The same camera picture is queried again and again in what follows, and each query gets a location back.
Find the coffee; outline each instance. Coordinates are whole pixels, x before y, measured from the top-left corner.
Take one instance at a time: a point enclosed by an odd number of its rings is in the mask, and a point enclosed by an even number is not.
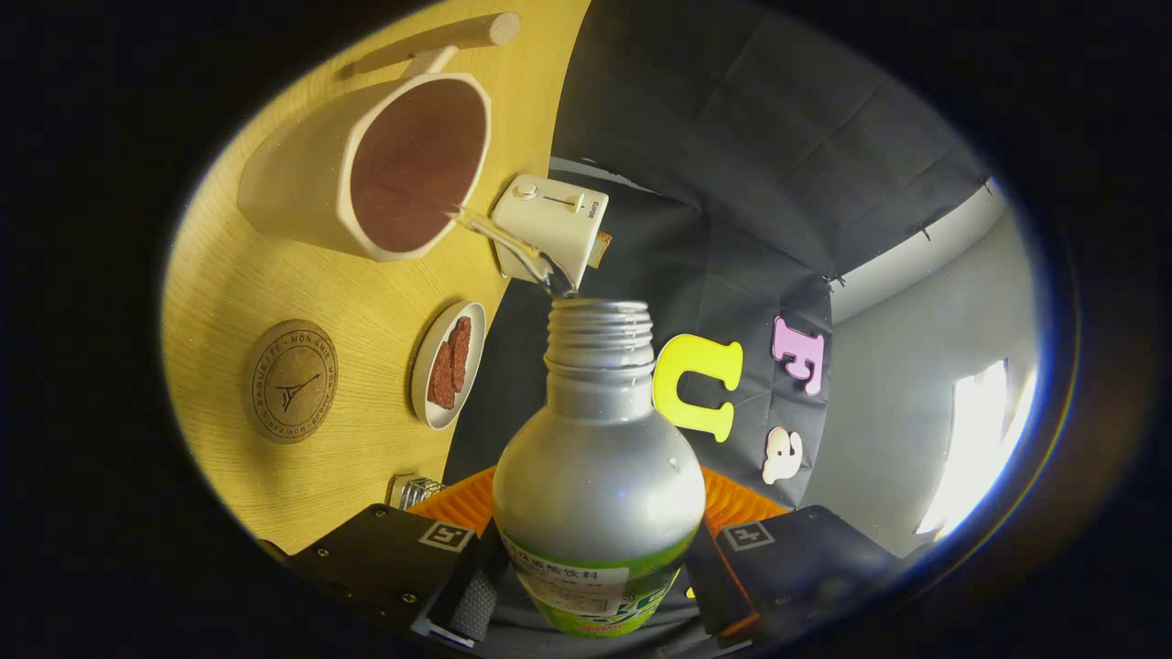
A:
[[[488,138],[476,89],[435,80],[409,89],[375,117],[356,149],[350,199],[379,247],[409,252],[448,226],[464,203]]]

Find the window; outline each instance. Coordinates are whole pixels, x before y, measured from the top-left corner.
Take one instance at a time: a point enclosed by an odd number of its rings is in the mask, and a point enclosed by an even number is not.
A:
[[[1009,399],[1006,360],[953,386],[953,426],[948,458],[936,494],[917,534],[938,531],[935,539],[953,531],[976,508],[1004,470],[1034,401],[1037,372],[1026,379],[1009,426],[1004,419]]]

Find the cork coaster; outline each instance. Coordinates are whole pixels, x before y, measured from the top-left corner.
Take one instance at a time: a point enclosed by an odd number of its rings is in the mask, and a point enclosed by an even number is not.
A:
[[[321,327],[286,320],[257,340],[245,367],[246,409],[274,442],[294,444],[316,430],[338,390],[338,352]]]

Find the plastic bottle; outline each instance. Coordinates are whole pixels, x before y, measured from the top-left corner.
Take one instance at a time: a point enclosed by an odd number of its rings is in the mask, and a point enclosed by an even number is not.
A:
[[[650,330],[645,303],[556,300],[546,406],[505,447],[493,477],[513,566],[568,634],[639,629],[703,515],[700,463],[652,405]]]

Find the meat slice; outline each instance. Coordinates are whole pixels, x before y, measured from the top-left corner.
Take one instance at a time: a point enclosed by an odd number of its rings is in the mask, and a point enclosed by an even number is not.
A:
[[[451,382],[457,392],[464,390],[464,373],[468,369],[468,344],[472,338],[472,319],[462,315],[456,321],[456,328],[448,337],[448,342],[452,345],[451,352]]]
[[[431,367],[431,381],[428,382],[428,400],[444,409],[456,407],[456,389],[451,382],[451,353],[448,341],[440,344],[436,362]]]

